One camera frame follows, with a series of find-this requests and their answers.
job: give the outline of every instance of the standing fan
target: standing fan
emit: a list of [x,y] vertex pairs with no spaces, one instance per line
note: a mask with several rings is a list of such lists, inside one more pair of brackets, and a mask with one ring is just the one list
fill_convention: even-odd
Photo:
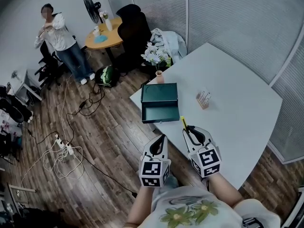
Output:
[[99,9],[101,8],[100,2],[93,3],[92,0],[84,0],[85,7],[89,13],[92,21],[97,24],[99,20],[103,23],[101,17],[99,16]]

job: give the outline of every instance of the white t-shirt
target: white t-shirt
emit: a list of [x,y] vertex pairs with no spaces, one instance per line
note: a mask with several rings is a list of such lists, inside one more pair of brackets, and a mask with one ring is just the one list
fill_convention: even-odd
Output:
[[64,51],[76,43],[66,28],[62,13],[54,17],[52,27],[46,28],[40,37],[36,37],[35,48],[38,48],[44,40],[47,40],[56,51]]
[[153,201],[151,214],[139,228],[243,228],[248,218],[256,218],[264,228],[280,228],[280,218],[258,200],[244,200],[232,209],[208,191],[179,187]]

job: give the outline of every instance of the pink vase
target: pink vase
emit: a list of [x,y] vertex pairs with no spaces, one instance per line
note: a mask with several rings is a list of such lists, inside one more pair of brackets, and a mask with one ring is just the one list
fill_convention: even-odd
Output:
[[165,80],[164,80],[164,78],[163,78],[163,75],[162,75],[162,71],[156,71],[155,72],[155,74],[156,74],[156,82],[158,83],[158,84],[164,84],[165,83]]

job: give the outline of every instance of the round wooden table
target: round wooden table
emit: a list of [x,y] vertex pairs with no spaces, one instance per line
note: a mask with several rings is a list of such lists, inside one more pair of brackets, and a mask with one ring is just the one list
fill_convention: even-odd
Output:
[[101,32],[101,35],[107,36],[108,39],[105,40],[104,42],[95,43],[94,42],[95,36],[93,35],[93,31],[91,31],[90,34],[88,34],[85,39],[86,47],[88,47],[90,49],[105,49],[107,54],[109,55],[111,62],[113,63],[114,56],[111,52],[110,47],[119,45],[120,43],[123,42],[123,40],[120,38],[120,36],[118,35],[118,32],[117,32],[117,29],[121,25],[121,23],[122,23],[122,19],[120,17],[111,19],[111,24],[113,27],[112,31],[108,30],[105,23],[100,24],[99,31]]

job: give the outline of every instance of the green box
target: green box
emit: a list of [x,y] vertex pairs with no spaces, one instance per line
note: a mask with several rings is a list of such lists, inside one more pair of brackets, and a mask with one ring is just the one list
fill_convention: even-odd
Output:
[[143,85],[141,103],[144,124],[180,119],[176,83]]

